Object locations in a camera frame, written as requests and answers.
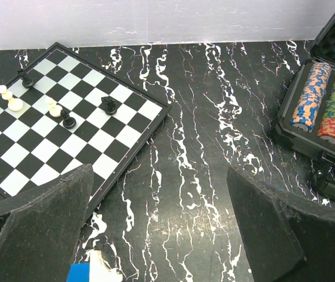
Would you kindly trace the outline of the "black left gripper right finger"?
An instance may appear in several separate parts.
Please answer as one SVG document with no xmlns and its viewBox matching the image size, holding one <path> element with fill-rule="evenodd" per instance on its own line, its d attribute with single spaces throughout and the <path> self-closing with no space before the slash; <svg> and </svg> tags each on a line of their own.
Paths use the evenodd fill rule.
<svg viewBox="0 0 335 282">
<path fill-rule="evenodd" d="M 227 184 L 255 281 L 335 281 L 335 209 L 233 167 Z"/>
</svg>

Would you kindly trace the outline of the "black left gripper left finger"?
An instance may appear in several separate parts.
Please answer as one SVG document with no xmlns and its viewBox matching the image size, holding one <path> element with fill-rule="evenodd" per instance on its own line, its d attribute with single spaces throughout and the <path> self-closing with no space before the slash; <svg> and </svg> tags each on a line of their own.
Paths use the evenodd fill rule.
<svg viewBox="0 0 335 282">
<path fill-rule="evenodd" d="M 0 281 L 66 281 L 94 180 L 83 164 L 0 201 Z"/>
</svg>

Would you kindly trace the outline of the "black poker chip case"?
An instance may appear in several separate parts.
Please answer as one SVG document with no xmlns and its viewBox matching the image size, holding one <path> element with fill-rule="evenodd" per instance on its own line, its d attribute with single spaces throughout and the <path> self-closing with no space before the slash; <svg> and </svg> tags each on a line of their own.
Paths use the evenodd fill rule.
<svg viewBox="0 0 335 282">
<path fill-rule="evenodd" d="M 323 120 L 327 101 L 335 80 L 335 13 L 317 35 L 310 48 L 310 59 L 304 61 L 294 75 L 271 130 L 272 136 L 281 145 L 300 152 L 318 162 L 311 177 L 315 191 L 335 200 L 335 145 L 317 136 Z M 331 75 L 326 87 L 312 132 L 304 132 L 290 124 L 310 69 L 316 62 L 331 66 Z"/>
</svg>

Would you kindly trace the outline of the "blue white flat card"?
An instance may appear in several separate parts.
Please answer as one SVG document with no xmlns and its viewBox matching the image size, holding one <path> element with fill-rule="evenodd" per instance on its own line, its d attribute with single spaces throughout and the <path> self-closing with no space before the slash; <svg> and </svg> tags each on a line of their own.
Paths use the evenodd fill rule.
<svg viewBox="0 0 335 282">
<path fill-rule="evenodd" d="M 111 268 L 102 258 L 100 250 L 89 251 L 88 263 L 72 264 L 67 282 L 121 282 L 123 275 L 116 268 Z"/>
</svg>

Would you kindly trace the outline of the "orange chip stack left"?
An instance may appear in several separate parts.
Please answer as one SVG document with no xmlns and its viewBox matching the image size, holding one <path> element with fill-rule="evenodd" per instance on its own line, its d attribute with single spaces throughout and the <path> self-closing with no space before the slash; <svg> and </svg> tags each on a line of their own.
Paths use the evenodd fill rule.
<svg viewBox="0 0 335 282">
<path fill-rule="evenodd" d="M 317 136 L 335 145 L 335 118 L 327 118 L 321 121 Z"/>
</svg>

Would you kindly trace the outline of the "black chess pawn piece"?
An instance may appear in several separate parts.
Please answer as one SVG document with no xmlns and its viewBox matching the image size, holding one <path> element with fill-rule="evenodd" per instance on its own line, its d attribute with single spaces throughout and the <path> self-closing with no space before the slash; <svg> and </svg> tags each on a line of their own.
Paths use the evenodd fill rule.
<svg viewBox="0 0 335 282">
<path fill-rule="evenodd" d="M 76 126 L 76 119 L 71 117 L 66 110 L 62 109 L 60 115 L 63 118 L 63 126 L 65 128 L 72 129 Z"/>
</svg>

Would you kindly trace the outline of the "blue beige chip stack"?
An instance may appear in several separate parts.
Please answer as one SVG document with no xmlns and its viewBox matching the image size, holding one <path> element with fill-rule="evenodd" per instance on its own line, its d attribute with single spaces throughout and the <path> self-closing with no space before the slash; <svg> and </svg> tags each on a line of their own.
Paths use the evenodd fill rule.
<svg viewBox="0 0 335 282">
<path fill-rule="evenodd" d="M 330 75 L 331 66 L 328 63 L 316 62 L 312 65 L 290 120 L 293 127 L 312 132 Z"/>
</svg>

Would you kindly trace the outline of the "black silver chess board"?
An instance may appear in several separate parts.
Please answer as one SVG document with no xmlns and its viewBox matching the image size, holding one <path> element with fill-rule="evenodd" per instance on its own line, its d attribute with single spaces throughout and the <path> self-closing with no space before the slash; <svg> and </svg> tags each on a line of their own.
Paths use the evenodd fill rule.
<svg viewBox="0 0 335 282">
<path fill-rule="evenodd" d="M 0 200 L 90 164 L 91 214 L 170 109 L 53 44 L 0 87 Z"/>
</svg>

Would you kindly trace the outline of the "white chess bishop piece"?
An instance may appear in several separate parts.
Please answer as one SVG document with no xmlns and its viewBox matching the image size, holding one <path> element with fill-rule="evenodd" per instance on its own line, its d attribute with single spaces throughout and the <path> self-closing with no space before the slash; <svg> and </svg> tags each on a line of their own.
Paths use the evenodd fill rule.
<svg viewBox="0 0 335 282">
<path fill-rule="evenodd" d="M 58 105 L 54 99 L 48 96 L 46 97 L 46 103 L 49 107 L 49 114 L 54 118 L 59 118 L 61 115 L 61 111 L 63 110 L 61 105 Z"/>
</svg>

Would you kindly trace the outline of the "white chess queen piece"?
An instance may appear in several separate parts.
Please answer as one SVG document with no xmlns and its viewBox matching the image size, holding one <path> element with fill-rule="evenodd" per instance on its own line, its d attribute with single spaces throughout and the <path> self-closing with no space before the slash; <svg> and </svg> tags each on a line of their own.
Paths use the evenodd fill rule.
<svg viewBox="0 0 335 282">
<path fill-rule="evenodd" d="M 7 101 L 8 108 L 11 111 L 17 112 L 23 108 L 23 101 L 20 98 L 15 98 L 13 93 L 8 90 L 6 85 L 0 85 L 0 95 L 2 96 L 3 100 Z"/>
</svg>

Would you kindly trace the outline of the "black chess knight piece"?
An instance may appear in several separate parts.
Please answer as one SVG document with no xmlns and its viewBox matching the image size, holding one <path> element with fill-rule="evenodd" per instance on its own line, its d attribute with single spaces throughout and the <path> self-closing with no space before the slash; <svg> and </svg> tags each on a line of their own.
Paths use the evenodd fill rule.
<svg viewBox="0 0 335 282">
<path fill-rule="evenodd" d="M 117 112 L 115 100 L 110 96 L 101 97 L 101 105 L 107 115 L 114 115 Z"/>
</svg>

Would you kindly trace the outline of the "black chess piece far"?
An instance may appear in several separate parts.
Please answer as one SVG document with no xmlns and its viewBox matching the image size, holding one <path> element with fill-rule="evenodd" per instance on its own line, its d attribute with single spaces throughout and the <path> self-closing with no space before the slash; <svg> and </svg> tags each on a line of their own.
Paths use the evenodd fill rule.
<svg viewBox="0 0 335 282">
<path fill-rule="evenodd" d="M 18 76 L 22 80 L 22 86 L 29 89 L 35 85 L 35 80 L 28 76 L 28 74 L 23 70 L 18 71 Z"/>
</svg>

